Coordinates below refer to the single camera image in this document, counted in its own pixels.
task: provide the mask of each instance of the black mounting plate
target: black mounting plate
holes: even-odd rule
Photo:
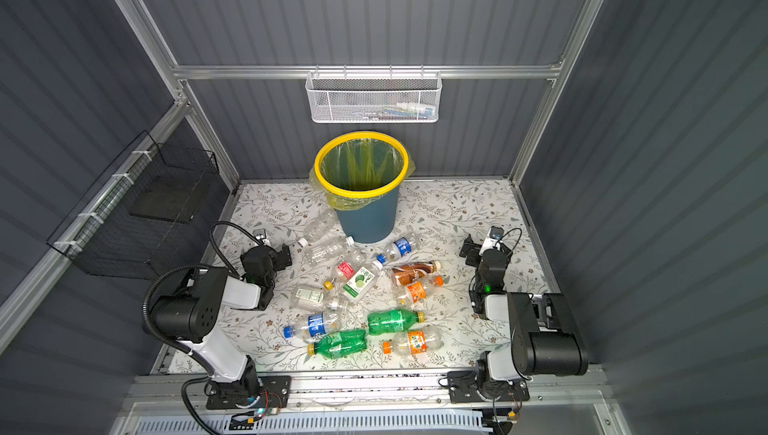
[[[507,382],[486,381],[482,386],[485,392],[483,396],[478,391],[477,371],[453,371],[447,372],[446,376],[451,403],[490,402],[494,399],[496,403],[531,400],[528,387],[521,387],[520,382],[510,385]]]
[[[262,393],[266,389],[269,392],[269,403],[267,403],[267,397],[262,396],[259,402],[249,410],[265,408],[267,412],[271,408],[285,408],[288,406],[288,396],[290,395],[290,380],[291,377],[262,377],[259,375],[261,382]],[[220,397],[218,394],[208,396],[208,402],[205,404],[208,410],[240,410],[232,402],[229,402],[224,397]]]

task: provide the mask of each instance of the white floral surface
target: white floral surface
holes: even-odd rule
[[[422,234],[423,248],[409,259],[440,260],[441,275],[446,284],[439,287],[433,297],[418,302],[420,306],[414,310],[426,313],[424,325],[433,325],[440,330],[444,346],[436,351],[419,353],[416,357],[385,355],[381,344],[389,340],[391,334],[384,334],[369,336],[368,350],[362,353],[334,361],[319,355],[311,357],[306,352],[306,344],[283,338],[283,327],[308,315],[308,312],[289,308],[293,288],[299,284],[320,287],[330,274],[332,264],[306,267],[301,248],[295,243],[306,223],[327,208],[325,195],[312,190],[307,183],[248,184],[241,190],[232,221],[249,231],[266,229],[272,245],[279,248],[285,242],[291,247],[293,256],[293,266],[277,274],[275,296],[265,311],[222,307],[219,312],[218,326],[238,348],[254,358],[256,368],[261,372],[474,365],[483,351],[509,342],[508,324],[484,321],[472,313],[467,288],[474,268],[466,266],[465,260],[458,257],[467,234],[472,235],[475,242],[482,242],[491,225],[505,230],[523,229],[522,239],[507,270],[506,290],[547,291],[541,265],[506,180],[406,181],[400,189],[395,230],[384,241],[363,247],[371,255],[378,253],[404,232],[407,225]],[[337,224],[334,230],[341,236],[340,225]],[[517,233],[512,232],[504,240],[510,248]],[[227,229],[221,248],[238,269],[240,251],[244,247],[246,237],[235,229]],[[392,288],[389,277],[379,277],[370,292],[343,315],[344,328],[367,327],[366,317],[371,311],[394,308]],[[170,366],[171,373],[201,371],[197,363],[182,353],[174,355]]]

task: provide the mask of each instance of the striped gray wall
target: striped gray wall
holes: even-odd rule
[[[635,433],[765,431],[766,64],[768,0],[608,0],[523,179]]]
[[[173,100],[112,0],[0,0],[0,66],[4,301],[59,220]],[[197,143],[186,123],[172,141]],[[196,222],[218,217],[220,185]],[[63,275],[0,356],[0,433],[108,431],[158,353],[140,326],[146,286]]]
[[[144,0],[182,65],[557,62],[582,0]]]
[[[509,174],[547,87],[545,80],[446,80],[437,123],[318,124],[304,82],[190,84],[243,179],[306,178],[326,142],[356,130],[400,140],[416,176]]]

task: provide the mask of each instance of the plastic liner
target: plastic liner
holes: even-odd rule
[[[355,138],[333,147],[320,161],[320,174],[330,184],[342,190],[359,191],[360,197],[345,197],[332,193],[317,178],[315,169],[310,171],[310,183],[315,190],[326,192],[328,204],[336,210],[360,210],[379,200],[390,190],[370,196],[370,190],[386,187],[408,165],[406,178],[416,166],[410,154],[403,159],[397,148],[375,138]]]

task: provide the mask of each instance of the trash can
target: trash can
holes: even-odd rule
[[[310,181],[324,190],[342,229],[356,243],[376,243],[395,228],[400,183],[413,173],[402,143],[388,134],[353,132],[328,142]]]

